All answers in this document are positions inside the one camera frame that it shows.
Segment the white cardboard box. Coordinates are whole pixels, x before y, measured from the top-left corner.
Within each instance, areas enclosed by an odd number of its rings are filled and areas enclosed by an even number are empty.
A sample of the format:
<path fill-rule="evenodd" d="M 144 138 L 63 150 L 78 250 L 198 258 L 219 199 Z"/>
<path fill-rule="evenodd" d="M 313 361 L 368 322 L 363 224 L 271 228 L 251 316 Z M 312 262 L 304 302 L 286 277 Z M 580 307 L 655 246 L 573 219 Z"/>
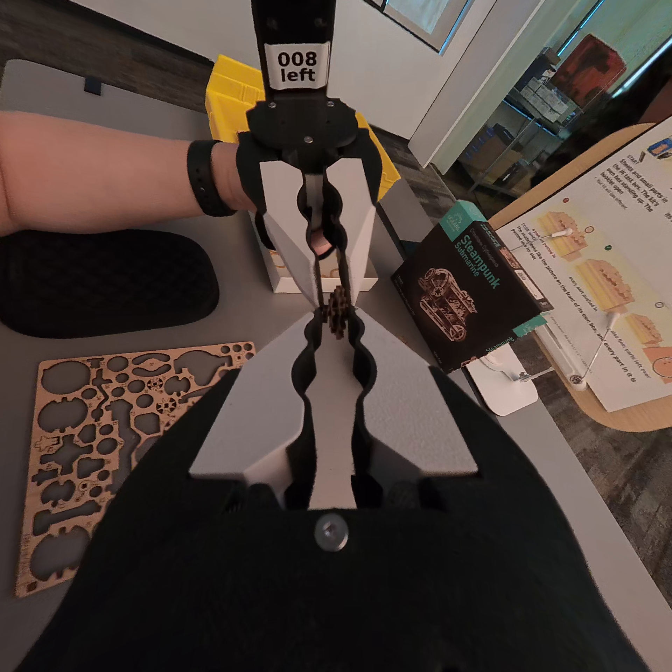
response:
<path fill-rule="evenodd" d="M 260 235 L 256 229 L 256 215 L 252 212 L 249 212 L 248 215 L 253 225 L 253 231 L 259 244 L 259 249 L 264 260 L 273 292 L 284 294 L 300 294 L 301 291 L 294 281 L 293 276 L 288 271 L 283 258 L 276 251 L 272 251 L 266 248 L 261 241 Z M 337 252 L 333 251 L 330 256 L 320 260 L 319 265 L 323 293 L 327 295 L 332 293 L 336 287 L 341 285 L 338 270 Z M 372 290 L 378 279 L 379 278 L 375 267 L 371 259 L 368 259 L 360 291 L 367 292 Z"/>

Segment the instruction sheet on board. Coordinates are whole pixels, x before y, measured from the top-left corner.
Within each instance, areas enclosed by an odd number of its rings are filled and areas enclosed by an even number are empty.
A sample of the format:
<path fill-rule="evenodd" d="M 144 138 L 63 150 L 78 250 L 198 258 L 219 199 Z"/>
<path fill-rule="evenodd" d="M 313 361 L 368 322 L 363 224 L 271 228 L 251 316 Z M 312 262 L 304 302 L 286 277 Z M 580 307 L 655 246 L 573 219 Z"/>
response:
<path fill-rule="evenodd" d="M 591 170 L 596 164 L 648 132 L 654 125 L 655 122 L 634 124 L 602 139 L 492 216 L 489 219 L 492 228 L 497 231 L 538 206 L 539 203 Z M 667 429 L 671 426 L 671 397 L 651 400 L 610 413 L 604 409 L 593 391 L 576 391 L 565 377 L 562 377 L 561 381 L 578 408 L 591 420 L 605 427 L 621 432 L 643 433 Z"/>

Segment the metal storage shelf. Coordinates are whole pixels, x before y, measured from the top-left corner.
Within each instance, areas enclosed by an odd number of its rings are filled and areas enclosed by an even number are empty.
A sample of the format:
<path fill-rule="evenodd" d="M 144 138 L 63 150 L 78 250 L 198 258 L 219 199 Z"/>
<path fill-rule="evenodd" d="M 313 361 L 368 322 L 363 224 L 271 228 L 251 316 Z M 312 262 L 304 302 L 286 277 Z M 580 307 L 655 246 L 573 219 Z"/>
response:
<path fill-rule="evenodd" d="M 544 48 L 462 151 L 458 163 L 472 181 L 469 193 L 521 196 L 569 137 L 583 109 L 553 82 L 559 64 L 559 55 Z"/>

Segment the person's left forearm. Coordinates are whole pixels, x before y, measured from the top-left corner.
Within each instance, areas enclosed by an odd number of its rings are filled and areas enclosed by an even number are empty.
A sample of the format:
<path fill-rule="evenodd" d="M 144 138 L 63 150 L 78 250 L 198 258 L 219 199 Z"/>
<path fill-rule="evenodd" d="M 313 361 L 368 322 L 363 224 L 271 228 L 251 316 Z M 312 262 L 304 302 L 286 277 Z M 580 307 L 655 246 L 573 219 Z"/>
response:
<path fill-rule="evenodd" d="M 202 214 L 189 143 L 1 113 L 1 236 L 115 231 Z"/>

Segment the person's left hand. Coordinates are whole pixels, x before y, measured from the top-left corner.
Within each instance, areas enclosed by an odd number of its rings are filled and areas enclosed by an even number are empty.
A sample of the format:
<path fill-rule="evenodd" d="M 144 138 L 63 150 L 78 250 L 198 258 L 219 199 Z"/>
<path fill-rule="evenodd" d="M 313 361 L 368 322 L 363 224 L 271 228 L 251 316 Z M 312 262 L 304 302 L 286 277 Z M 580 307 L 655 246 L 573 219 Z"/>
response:
<path fill-rule="evenodd" d="M 217 142 L 211 151 L 211 167 L 214 185 L 225 205 L 234 211 L 256 212 L 256 206 L 245 193 L 237 169 L 239 145 Z"/>

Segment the small wooden gear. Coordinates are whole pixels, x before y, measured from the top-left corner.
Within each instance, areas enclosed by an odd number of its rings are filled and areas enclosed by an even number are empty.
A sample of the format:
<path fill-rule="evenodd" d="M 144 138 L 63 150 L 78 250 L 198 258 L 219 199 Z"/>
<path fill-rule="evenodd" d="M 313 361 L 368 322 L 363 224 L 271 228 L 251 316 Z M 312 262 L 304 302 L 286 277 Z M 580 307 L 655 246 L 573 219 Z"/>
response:
<path fill-rule="evenodd" d="M 329 295 L 324 312 L 324 320 L 328 323 L 331 333 L 337 340 L 345 336 L 349 318 L 349 298 L 346 289 L 338 285 Z"/>

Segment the black wrist watch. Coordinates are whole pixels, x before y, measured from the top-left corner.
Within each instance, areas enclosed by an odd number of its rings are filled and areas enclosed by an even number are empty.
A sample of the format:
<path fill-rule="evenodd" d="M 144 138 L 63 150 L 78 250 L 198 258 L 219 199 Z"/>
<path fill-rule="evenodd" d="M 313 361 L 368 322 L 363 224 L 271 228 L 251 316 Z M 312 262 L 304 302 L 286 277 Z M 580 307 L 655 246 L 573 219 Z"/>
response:
<path fill-rule="evenodd" d="M 187 152 L 187 172 L 197 205 L 207 216 L 227 217 L 237 210 L 231 208 L 220 196 L 212 170 L 212 150 L 221 140 L 195 140 Z"/>

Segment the dark model kit box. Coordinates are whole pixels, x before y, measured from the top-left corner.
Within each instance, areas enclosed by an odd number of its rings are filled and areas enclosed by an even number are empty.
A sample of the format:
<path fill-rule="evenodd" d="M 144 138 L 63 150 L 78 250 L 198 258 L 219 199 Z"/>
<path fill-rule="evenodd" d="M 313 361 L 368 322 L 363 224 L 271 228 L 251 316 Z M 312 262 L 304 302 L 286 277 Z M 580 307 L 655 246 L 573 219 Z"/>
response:
<path fill-rule="evenodd" d="M 458 200 L 391 281 L 451 373 L 546 324 L 549 299 L 471 202 Z"/>

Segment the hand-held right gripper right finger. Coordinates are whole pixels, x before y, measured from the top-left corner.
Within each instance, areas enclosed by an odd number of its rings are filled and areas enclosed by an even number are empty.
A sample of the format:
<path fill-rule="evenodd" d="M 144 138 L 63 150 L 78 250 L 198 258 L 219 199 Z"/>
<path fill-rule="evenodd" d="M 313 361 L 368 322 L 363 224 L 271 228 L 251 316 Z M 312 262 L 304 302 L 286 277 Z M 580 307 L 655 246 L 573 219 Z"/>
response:
<path fill-rule="evenodd" d="M 348 338 L 362 388 L 351 438 L 356 504 L 382 505 L 398 484 L 476 475 L 437 381 L 446 376 L 361 308 L 351 309 Z"/>

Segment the yellow plastic bin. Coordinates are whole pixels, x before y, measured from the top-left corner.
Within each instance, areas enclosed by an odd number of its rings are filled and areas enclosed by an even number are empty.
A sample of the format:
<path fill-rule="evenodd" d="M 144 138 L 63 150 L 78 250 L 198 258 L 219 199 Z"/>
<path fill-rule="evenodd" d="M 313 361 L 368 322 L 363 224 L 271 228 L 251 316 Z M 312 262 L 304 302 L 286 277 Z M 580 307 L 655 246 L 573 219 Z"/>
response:
<path fill-rule="evenodd" d="M 322 95 L 298 99 L 265 100 L 260 70 L 219 55 L 206 87 L 206 112 L 213 139 L 239 142 L 250 132 L 304 174 L 318 174 L 329 159 L 341 158 L 355 140 L 354 125 L 367 130 L 382 164 L 378 200 L 400 179 L 400 174 L 365 117 L 338 98 Z"/>

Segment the black wrist rest pad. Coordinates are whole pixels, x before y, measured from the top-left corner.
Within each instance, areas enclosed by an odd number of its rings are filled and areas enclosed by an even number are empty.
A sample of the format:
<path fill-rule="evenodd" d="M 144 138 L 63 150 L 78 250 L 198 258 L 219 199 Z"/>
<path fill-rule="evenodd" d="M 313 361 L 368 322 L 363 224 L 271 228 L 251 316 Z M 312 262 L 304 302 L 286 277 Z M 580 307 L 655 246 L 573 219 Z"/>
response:
<path fill-rule="evenodd" d="M 208 316 L 219 298 L 209 256 L 180 234 L 21 231 L 1 239 L 1 323 L 29 337 L 190 324 Z"/>

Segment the printed instruction poster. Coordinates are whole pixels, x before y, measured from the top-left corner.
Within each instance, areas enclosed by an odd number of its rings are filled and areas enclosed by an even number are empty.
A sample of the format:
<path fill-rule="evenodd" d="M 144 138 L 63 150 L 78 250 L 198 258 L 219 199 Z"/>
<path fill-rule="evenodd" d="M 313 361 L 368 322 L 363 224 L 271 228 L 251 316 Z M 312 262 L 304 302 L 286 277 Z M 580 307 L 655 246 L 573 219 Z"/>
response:
<path fill-rule="evenodd" d="M 601 413 L 671 401 L 671 119 L 619 131 L 491 219 L 552 303 L 535 335 Z"/>

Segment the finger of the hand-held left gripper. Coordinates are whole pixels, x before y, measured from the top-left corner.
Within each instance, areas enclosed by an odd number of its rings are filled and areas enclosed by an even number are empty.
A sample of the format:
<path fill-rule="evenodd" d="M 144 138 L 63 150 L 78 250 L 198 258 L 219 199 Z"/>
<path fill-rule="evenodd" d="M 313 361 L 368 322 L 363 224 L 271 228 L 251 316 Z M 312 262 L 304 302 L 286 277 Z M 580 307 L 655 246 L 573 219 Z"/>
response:
<path fill-rule="evenodd" d="M 310 222 L 298 200 L 305 192 L 302 172 L 283 161 L 259 164 L 265 200 L 264 225 L 297 287 L 313 308 L 322 308 L 318 259 L 310 239 Z"/>
<path fill-rule="evenodd" d="M 375 206 L 360 158 L 340 158 L 323 174 L 322 233 L 338 252 L 339 278 L 348 306 L 362 288 Z"/>

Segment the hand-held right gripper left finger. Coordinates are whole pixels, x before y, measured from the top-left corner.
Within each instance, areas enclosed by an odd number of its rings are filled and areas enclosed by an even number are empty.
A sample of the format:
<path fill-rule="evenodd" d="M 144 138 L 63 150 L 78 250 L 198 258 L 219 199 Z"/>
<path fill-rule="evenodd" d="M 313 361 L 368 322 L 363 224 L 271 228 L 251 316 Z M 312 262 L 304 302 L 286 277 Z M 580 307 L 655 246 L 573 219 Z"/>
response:
<path fill-rule="evenodd" d="M 307 313 L 241 369 L 189 475 L 270 487 L 282 507 L 307 508 L 316 441 L 307 389 L 316 375 L 322 313 Z"/>

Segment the laser-cut wooden parts sheet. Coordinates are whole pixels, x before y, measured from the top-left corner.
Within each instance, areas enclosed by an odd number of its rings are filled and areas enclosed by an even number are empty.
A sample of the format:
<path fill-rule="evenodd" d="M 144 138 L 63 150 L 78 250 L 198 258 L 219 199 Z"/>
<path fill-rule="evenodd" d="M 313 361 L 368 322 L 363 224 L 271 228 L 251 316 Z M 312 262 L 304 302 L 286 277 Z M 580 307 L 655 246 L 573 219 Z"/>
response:
<path fill-rule="evenodd" d="M 252 341 L 45 360 L 38 365 L 14 596 L 71 579 L 148 449 Z"/>

